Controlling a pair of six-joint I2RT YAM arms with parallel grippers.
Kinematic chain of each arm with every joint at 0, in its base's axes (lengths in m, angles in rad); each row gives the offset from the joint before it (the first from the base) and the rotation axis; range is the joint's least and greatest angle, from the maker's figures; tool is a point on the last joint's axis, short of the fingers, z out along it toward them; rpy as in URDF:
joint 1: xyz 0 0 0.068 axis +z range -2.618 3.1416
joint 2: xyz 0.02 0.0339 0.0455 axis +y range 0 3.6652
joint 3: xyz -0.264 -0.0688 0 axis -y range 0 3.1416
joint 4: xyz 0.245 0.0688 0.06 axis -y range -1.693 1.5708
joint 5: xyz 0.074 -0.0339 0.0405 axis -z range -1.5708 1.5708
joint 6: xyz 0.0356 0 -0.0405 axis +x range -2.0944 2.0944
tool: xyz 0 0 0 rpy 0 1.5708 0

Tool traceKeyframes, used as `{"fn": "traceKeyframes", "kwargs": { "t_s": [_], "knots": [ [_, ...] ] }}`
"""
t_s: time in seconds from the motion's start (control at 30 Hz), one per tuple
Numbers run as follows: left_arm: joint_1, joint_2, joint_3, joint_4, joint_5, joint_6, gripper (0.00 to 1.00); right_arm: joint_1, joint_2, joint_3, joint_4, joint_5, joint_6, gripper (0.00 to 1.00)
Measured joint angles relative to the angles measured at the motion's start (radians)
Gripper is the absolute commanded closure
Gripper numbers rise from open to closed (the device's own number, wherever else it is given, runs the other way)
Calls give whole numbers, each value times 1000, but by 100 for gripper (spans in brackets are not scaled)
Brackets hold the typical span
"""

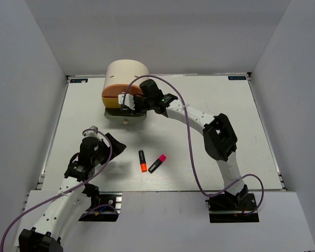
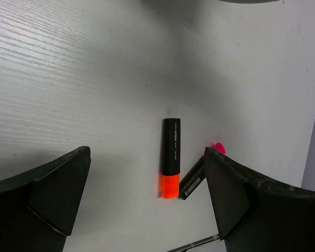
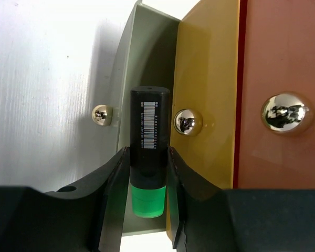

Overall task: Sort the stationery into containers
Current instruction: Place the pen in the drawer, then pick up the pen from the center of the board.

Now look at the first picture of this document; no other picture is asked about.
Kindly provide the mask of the orange capped black highlighter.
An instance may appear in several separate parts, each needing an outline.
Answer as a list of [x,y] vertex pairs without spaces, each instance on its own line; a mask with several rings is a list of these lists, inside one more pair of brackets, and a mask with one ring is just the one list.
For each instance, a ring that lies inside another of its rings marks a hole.
[[147,164],[146,164],[146,160],[145,160],[145,155],[144,155],[144,151],[140,150],[138,152],[139,154],[139,161],[140,161],[140,168],[141,168],[141,172],[147,172],[148,168],[147,168]]

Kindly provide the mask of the cream orange drawer box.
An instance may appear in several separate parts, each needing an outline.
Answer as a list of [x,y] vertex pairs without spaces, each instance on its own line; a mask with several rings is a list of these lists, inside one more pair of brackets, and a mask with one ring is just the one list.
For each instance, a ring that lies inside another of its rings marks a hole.
[[118,104],[118,95],[126,91],[131,95],[142,94],[139,84],[148,77],[134,82],[130,88],[128,86],[137,77],[147,74],[149,74],[148,68],[136,60],[116,60],[108,66],[101,93],[106,119],[124,125],[139,124],[146,119],[146,114],[133,114],[130,111],[122,110]]

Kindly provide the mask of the pink capped black highlighter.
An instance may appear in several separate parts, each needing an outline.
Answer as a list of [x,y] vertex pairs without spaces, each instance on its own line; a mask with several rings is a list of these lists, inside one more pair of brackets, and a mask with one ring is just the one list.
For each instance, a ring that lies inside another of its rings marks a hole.
[[154,161],[154,163],[148,168],[149,173],[153,173],[159,166],[162,165],[162,163],[166,160],[166,156],[162,154],[157,160]]

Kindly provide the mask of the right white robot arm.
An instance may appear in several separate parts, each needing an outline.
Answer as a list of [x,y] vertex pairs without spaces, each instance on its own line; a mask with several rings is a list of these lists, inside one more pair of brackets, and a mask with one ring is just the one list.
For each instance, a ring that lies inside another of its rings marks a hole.
[[164,94],[156,82],[148,79],[139,87],[142,98],[134,99],[134,107],[143,111],[153,110],[167,118],[184,123],[199,132],[204,139],[206,153],[219,167],[224,182],[224,198],[232,209],[239,209],[246,202],[248,188],[241,177],[237,164],[237,136],[225,114],[211,115],[185,104],[180,95]]

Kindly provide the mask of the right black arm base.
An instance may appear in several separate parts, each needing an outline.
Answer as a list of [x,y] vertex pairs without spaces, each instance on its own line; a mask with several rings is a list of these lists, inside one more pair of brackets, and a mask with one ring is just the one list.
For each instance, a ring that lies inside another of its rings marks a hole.
[[253,193],[248,193],[236,206],[225,194],[209,198],[208,204],[210,223],[258,223],[257,204]]

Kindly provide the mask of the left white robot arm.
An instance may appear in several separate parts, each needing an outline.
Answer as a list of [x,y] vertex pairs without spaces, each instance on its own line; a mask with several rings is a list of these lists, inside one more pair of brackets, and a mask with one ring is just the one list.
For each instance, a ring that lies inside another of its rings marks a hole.
[[98,165],[106,165],[119,156],[126,145],[110,133],[89,129],[84,132],[79,152],[69,161],[56,198],[30,229],[18,237],[20,251],[63,251],[63,242],[88,209],[100,205],[99,188],[89,183]]

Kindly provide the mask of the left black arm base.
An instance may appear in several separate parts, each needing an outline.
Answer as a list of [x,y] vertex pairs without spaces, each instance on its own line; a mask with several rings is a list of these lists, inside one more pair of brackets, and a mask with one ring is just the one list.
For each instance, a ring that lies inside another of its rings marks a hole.
[[122,193],[100,192],[91,198],[91,206],[83,213],[80,222],[115,222],[121,211]]

